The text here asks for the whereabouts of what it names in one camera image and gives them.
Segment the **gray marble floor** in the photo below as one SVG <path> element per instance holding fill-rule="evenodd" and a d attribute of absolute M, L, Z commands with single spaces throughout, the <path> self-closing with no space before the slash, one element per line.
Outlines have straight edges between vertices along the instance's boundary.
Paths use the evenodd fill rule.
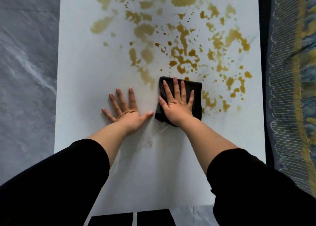
<path fill-rule="evenodd" d="M 54 152 L 60 0 L 0 0 L 0 185 Z M 171 210 L 218 225 L 212 206 Z"/>

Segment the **person's left hand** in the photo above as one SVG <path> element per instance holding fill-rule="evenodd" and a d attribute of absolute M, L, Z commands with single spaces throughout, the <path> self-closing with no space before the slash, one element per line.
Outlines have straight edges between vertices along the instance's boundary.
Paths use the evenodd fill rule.
<path fill-rule="evenodd" d="M 130 100 L 129 107 L 123 97 L 121 90 L 116 89 L 116 93 L 118 95 L 120 106 L 117 104 L 113 94 L 109 94 L 109 98 L 113 104 L 113 108 L 117 117 L 112 116 L 105 108 L 102 109 L 102 112 L 112 123 L 120 122 L 128 135 L 133 134 L 140 129 L 140 127 L 154 114 L 154 112 L 145 113 L 144 115 L 139 116 L 135 95 L 131 87 L 128 89 Z"/>

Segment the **black pants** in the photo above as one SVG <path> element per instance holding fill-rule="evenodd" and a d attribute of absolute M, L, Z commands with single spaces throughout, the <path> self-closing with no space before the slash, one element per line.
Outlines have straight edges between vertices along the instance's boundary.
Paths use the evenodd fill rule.
<path fill-rule="evenodd" d="M 132 226 L 133 213 L 110 214 L 91 217 L 88 226 L 122 225 Z M 155 225 L 175 226 L 169 209 L 144 211 L 137 213 L 137 226 Z"/>

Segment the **finger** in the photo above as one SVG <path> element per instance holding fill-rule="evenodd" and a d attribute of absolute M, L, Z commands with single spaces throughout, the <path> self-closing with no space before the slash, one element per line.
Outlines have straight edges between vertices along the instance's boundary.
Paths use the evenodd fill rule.
<path fill-rule="evenodd" d="M 160 104 L 160 106 L 162 107 L 162 109 L 164 110 L 164 112 L 165 112 L 166 110 L 169 110 L 168 104 L 167 104 L 166 101 L 165 101 L 162 97 L 160 97 L 160 96 L 159 96 L 159 104 Z"/>
<path fill-rule="evenodd" d="M 113 94 L 109 94 L 110 100 L 112 102 L 114 111 L 116 113 L 117 116 L 120 116 L 121 114 L 123 114 L 123 112 L 121 111 L 121 109 L 119 108 L 119 105 L 117 104 L 115 97 Z"/>
<path fill-rule="evenodd" d="M 102 112 L 105 114 L 105 116 L 114 123 L 116 121 L 116 118 L 113 117 L 105 108 L 102 109 Z"/>
<path fill-rule="evenodd" d="M 124 96 L 122 94 L 122 91 L 120 89 L 116 89 L 116 94 L 118 95 L 118 100 L 119 103 L 121 105 L 121 110 L 122 112 L 126 112 L 127 110 L 129 110 L 128 105 L 124 99 Z"/>
<path fill-rule="evenodd" d="M 154 112 L 151 111 L 149 113 L 145 113 L 144 115 L 140 116 L 141 125 L 143 125 L 147 119 L 154 115 Z"/>
<path fill-rule="evenodd" d="M 137 104 L 136 104 L 136 99 L 134 95 L 134 91 L 131 87 L 128 89 L 129 97 L 130 97 L 130 109 L 138 110 L 137 109 Z"/>
<path fill-rule="evenodd" d="M 181 81 L 181 101 L 186 104 L 186 91 L 185 91 L 185 84 L 184 80 Z"/>
<path fill-rule="evenodd" d="M 171 103 L 174 100 L 174 98 L 172 96 L 170 88 L 169 88 L 169 86 L 168 86 L 168 84 L 167 84 L 167 82 L 165 80 L 162 82 L 162 84 L 163 84 L 163 87 L 165 88 L 167 101 L 168 101 L 168 103 Z"/>
<path fill-rule="evenodd" d="M 179 83 L 177 77 L 173 78 L 173 89 L 174 89 L 174 99 L 177 101 L 181 100 Z"/>
<path fill-rule="evenodd" d="M 190 94 L 190 98 L 189 98 L 189 102 L 188 102 L 189 110 L 192 110 L 193 101 L 194 101 L 194 90 L 192 90 L 191 94 Z"/>

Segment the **hand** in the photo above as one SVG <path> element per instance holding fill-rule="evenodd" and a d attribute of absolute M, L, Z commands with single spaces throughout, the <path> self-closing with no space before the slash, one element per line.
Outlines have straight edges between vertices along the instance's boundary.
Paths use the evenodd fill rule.
<path fill-rule="evenodd" d="M 123 94 L 120 89 L 116 89 L 116 93 L 118 95 L 118 100 L 120 102 L 120 107 L 115 100 L 115 96 L 113 94 L 109 94 L 109 98 L 113 104 L 114 111 L 116 112 L 117 118 L 112 116 L 106 109 L 102 109 L 102 112 L 107 116 L 107 118 L 112 122 L 120 122 L 124 129 L 126 130 L 127 135 L 135 133 L 140 127 L 145 123 L 147 119 L 149 119 L 154 112 L 149 112 L 144 114 L 143 116 L 139 116 L 135 95 L 133 89 L 129 87 L 129 99 L 130 99 L 130 107 L 128 107 Z"/>
<path fill-rule="evenodd" d="M 173 78 L 173 88 L 174 88 L 174 98 L 169 89 L 166 81 L 163 81 L 163 86 L 165 88 L 165 92 L 167 95 L 167 101 L 159 97 L 159 103 L 163 108 L 165 115 L 175 126 L 180 127 L 181 122 L 188 117 L 192 117 L 192 105 L 194 100 L 194 90 L 191 91 L 189 102 L 186 103 L 186 92 L 185 92 L 185 84 L 182 80 L 181 83 L 181 93 L 179 89 L 178 80 L 176 77 Z"/>

